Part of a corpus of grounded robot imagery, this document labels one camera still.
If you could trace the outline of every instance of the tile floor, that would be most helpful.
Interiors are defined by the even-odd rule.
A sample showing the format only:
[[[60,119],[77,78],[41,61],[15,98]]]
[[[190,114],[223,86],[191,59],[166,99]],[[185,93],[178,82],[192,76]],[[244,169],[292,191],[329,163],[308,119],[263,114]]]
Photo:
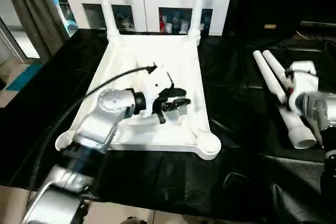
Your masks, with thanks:
[[[0,77],[7,85],[11,84],[29,65],[19,63],[14,57],[0,66]],[[0,91],[0,108],[5,107],[18,91],[8,91],[6,88]]]
[[[25,212],[28,191],[0,186],[0,223],[20,224]],[[238,224],[237,222],[208,220],[203,217],[178,215],[169,212],[130,207],[114,203],[91,204],[84,224],[120,224],[129,216],[138,217],[148,224]]]
[[[0,76],[9,85],[27,67],[28,65],[18,63],[14,58],[0,66]],[[6,89],[0,91],[0,107],[5,107],[17,93],[17,91],[7,91]],[[0,186],[0,223],[19,224],[25,212],[27,197],[28,191],[26,190]],[[138,217],[147,221],[148,224],[200,224],[206,220],[196,216],[182,216],[114,203],[94,202],[91,204],[84,223],[119,224],[129,216]],[[211,221],[209,223],[233,222]]]

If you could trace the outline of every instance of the black plastic sheet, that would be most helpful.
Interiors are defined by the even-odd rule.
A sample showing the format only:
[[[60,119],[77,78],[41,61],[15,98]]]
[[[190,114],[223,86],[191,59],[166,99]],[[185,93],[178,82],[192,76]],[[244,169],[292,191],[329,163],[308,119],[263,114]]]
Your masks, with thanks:
[[[320,89],[336,92],[334,46],[300,43],[284,41],[268,49],[285,66],[313,60]],[[28,187],[40,143],[57,117],[86,92],[106,46],[102,31],[79,30],[0,109],[2,184]],[[320,196],[324,152],[318,146],[291,146],[276,99],[254,63],[256,49],[265,48],[211,37],[199,46],[209,123],[223,147],[214,160],[193,153],[110,151],[94,199],[235,221],[335,223]],[[75,115],[68,116],[55,139]],[[60,160],[52,141],[38,185]]]

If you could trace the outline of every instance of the white pvc pipe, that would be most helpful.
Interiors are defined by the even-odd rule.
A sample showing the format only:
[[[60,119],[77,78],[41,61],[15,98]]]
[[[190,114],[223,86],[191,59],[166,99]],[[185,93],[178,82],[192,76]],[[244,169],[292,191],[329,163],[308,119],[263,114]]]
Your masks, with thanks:
[[[267,65],[266,60],[260,51],[254,51],[253,56],[257,62],[260,72],[266,82],[268,89],[276,94],[281,103],[286,102],[286,94],[274,76],[272,70]],[[316,139],[313,133],[307,128],[301,118],[285,108],[279,108],[283,121],[288,129],[288,137],[296,149],[309,148],[315,145]]]
[[[286,94],[283,91],[281,85],[279,84],[277,78],[274,76],[272,70],[267,65],[266,60],[260,51],[253,52],[254,59],[257,62],[257,65],[260,69],[260,72],[266,82],[266,85],[271,91],[271,93],[275,94],[281,103],[285,103],[287,101]]]
[[[112,11],[112,5],[109,0],[101,0],[101,8],[103,10],[106,29],[107,29],[107,38],[112,40],[113,44],[118,44],[121,41],[120,33],[117,29],[116,21],[114,20],[114,15]]]
[[[196,38],[197,40],[199,40],[201,38],[201,32],[199,31],[200,30],[199,26],[201,23],[202,7],[203,7],[203,0],[194,0],[190,29],[188,32],[188,36],[191,39]]]
[[[281,81],[282,85],[286,89],[292,88],[293,87],[292,81],[289,78],[286,77],[285,69],[277,61],[277,59],[274,57],[274,55],[269,50],[265,50],[262,53],[262,55],[265,58],[265,60],[267,61],[267,63],[269,64],[269,66],[271,67],[271,69],[273,70],[273,72],[275,73],[275,75]]]
[[[296,149],[310,148],[316,144],[316,138],[307,128],[301,118],[286,108],[279,108],[279,112],[288,129],[288,137]]]

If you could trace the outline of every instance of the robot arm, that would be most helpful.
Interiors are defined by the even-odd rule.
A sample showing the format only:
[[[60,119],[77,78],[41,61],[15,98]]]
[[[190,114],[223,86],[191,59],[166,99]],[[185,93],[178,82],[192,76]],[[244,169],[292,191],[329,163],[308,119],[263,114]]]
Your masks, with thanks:
[[[54,166],[30,205],[22,224],[82,223],[88,205],[80,194],[93,185],[97,167],[113,140],[118,124],[134,114],[158,114],[190,103],[183,89],[174,88],[167,72],[156,68],[142,82],[142,91],[105,89],[96,107],[80,123],[72,143],[61,150],[65,163]]]
[[[288,70],[276,60],[270,51],[254,52],[258,67],[270,91],[300,120],[304,116],[320,134],[325,150],[324,172],[321,176],[321,193],[326,205],[336,211],[336,95],[318,91],[318,77],[312,61],[293,62]],[[280,80],[285,92],[280,88]]]

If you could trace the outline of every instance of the bottle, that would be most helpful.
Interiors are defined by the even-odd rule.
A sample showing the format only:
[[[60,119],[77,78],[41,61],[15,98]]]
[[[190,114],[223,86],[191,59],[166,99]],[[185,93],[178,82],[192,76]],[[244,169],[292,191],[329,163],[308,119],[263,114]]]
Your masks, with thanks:
[[[162,15],[162,20],[163,20],[164,24],[167,24],[167,16],[166,15]]]
[[[121,29],[122,28],[122,21],[123,21],[123,15],[121,12],[117,12],[117,29]]]
[[[188,20],[183,19],[181,21],[181,30],[179,34],[188,34],[188,31],[189,31],[189,22]]]
[[[164,33],[164,22],[162,19],[162,13],[160,13],[160,32]]]
[[[204,23],[200,23],[200,25],[199,25],[200,27],[200,32],[201,32],[201,37],[204,37]]]
[[[172,33],[172,23],[167,23],[165,26],[166,33],[171,34]]]
[[[172,22],[172,33],[176,35],[179,34],[179,31],[180,31],[180,14],[178,12],[174,12]]]

